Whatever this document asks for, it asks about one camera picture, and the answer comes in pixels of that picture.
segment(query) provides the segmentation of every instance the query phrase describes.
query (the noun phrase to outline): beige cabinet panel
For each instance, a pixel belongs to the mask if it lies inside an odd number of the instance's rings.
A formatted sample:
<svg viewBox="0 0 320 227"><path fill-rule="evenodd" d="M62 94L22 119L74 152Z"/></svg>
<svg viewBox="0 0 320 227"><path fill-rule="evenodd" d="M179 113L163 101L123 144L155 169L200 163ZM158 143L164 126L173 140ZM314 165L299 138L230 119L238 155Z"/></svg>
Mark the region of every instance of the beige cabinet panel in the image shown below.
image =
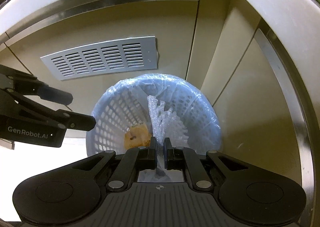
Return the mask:
<svg viewBox="0 0 320 227"><path fill-rule="evenodd" d="M2 50L4 50L5 48L6 48L6 45L4 43L0 43L0 52Z"/></svg>
<svg viewBox="0 0 320 227"><path fill-rule="evenodd" d="M214 104L243 57L260 15L246 0L231 0L229 13L201 87Z"/></svg>
<svg viewBox="0 0 320 227"><path fill-rule="evenodd" d="M289 110L255 39L214 109L224 153L301 184L299 151Z"/></svg>
<svg viewBox="0 0 320 227"><path fill-rule="evenodd" d="M186 77L196 19L197 2L137 2L85 13L43 28L11 46L13 52L40 80L70 92L75 112L90 114L110 86L146 73ZM158 70L124 72L57 80L41 56L94 42L156 36Z"/></svg>
<svg viewBox="0 0 320 227"><path fill-rule="evenodd" d="M201 88L216 49L230 0L200 0L187 81Z"/></svg>
<svg viewBox="0 0 320 227"><path fill-rule="evenodd" d="M0 64L8 66L10 68L27 72L27 69L19 62L19 60L10 52L8 48L4 48L0 51Z"/></svg>

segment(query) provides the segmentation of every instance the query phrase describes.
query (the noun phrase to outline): air vent grille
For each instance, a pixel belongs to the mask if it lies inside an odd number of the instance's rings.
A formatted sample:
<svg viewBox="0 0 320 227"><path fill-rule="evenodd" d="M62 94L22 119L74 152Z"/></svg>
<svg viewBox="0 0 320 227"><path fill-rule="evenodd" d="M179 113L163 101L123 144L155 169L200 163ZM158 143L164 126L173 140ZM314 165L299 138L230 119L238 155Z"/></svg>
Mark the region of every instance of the air vent grille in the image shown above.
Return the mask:
<svg viewBox="0 0 320 227"><path fill-rule="evenodd" d="M84 76L157 69L154 36L97 42L41 57L59 80Z"/></svg>

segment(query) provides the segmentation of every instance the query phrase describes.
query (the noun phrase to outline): metal screw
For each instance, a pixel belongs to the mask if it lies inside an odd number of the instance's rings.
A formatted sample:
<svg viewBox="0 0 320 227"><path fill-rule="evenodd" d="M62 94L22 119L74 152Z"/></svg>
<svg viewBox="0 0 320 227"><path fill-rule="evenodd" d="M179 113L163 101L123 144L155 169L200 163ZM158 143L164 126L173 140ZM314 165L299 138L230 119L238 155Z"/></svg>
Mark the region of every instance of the metal screw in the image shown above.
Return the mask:
<svg viewBox="0 0 320 227"><path fill-rule="evenodd" d="M123 187L124 183L122 181L115 180L115 181L109 182L108 186L112 189L117 189L117 188Z"/></svg>
<svg viewBox="0 0 320 227"><path fill-rule="evenodd" d="M212 184L211 184L209 181L206 181L206 180L201 180L201 181L198 181L198 182L196 183L196 186L197 186L197 187L203 188L203 189L209 188L209 187L211 187L211 185L212 185Z"/></svg>
<svg viewBox="0 0 320 227"><path fill-rule="evenodd" d="M66 128L66 126L63 125L63 124L58 124L58 127L61 128L61 129L65 129Z"/></svg>

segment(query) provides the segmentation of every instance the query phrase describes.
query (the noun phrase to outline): laundry basket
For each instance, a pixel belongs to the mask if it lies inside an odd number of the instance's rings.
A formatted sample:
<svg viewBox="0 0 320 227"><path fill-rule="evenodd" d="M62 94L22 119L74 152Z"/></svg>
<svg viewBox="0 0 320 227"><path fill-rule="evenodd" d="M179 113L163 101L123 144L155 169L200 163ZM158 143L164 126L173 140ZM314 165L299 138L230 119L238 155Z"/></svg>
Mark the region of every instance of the laundry basket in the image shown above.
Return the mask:
<svg viewBox="0 0 320 227"><path fill-rule="evenodd" d="M149 95L165 101L164 110L172 107L177 112L188 130L188 145L198 154L221 148L218 118L197 88L176 76L145 74L118 82L97 102L92 112L97 124L86 136L88 156L110 149L125 153L124 134L137 123L145 122L152 132Z"/></svg>

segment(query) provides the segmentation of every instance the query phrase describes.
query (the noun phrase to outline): trash bin liner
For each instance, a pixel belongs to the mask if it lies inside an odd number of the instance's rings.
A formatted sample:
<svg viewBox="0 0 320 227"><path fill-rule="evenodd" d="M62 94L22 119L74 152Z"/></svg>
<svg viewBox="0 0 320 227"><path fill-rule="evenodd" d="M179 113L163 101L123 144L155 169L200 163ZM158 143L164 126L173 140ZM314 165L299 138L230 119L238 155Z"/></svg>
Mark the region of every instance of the trash bin liner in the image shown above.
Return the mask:
<svg viewBox="0 0 320 227"><path fill-rule="evenodd" d="M188 145L198 154L222 148L218 118L200 90L176 76L145 74L119 81L97 102L92 112L97 124L86 135L88 156L110 149L125 153L124 134L138 123L145 122L151 133L149 95L165 101L164 110L177 112L188 130Z"/></svg>

